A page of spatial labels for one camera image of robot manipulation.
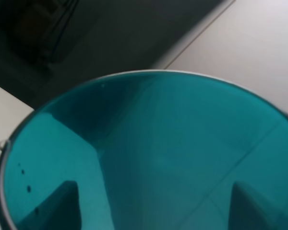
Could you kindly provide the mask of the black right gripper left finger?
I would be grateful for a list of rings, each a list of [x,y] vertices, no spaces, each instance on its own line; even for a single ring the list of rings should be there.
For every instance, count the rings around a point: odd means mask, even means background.
[[[80,230],[82,217],[77,182],[63,182],[16,226],[19,230]]]

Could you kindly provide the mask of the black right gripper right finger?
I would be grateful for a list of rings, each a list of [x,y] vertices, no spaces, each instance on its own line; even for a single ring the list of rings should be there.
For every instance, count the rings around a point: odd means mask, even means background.
[[[288,230],[288,215],[246,183],[232,186],[229,230]]]

